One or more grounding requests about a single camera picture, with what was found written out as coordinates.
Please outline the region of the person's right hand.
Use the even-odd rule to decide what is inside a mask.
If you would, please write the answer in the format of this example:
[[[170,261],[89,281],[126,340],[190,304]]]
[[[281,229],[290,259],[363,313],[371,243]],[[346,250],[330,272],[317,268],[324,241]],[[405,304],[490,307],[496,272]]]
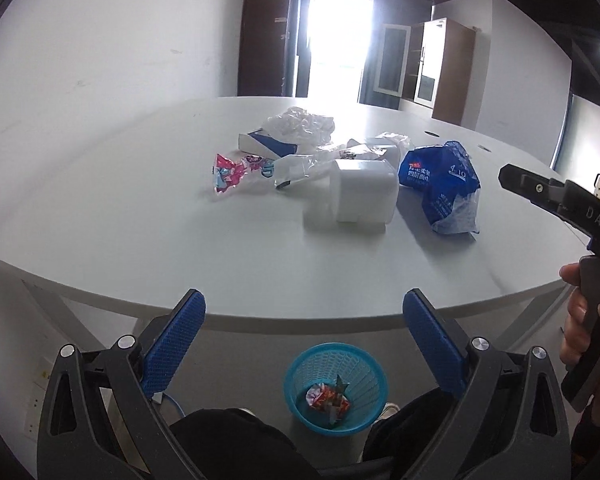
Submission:
[[[560,359],[566,365],[575,366],[590,345],[590,332],[584,327],[588,302],[580,289],[580,266],[577,263],[566,264],[560,269],[559,275],[567,284],[574,286],[568,300]],[[591,419],[595,426],[600,427],[600,382],[592,400]]]

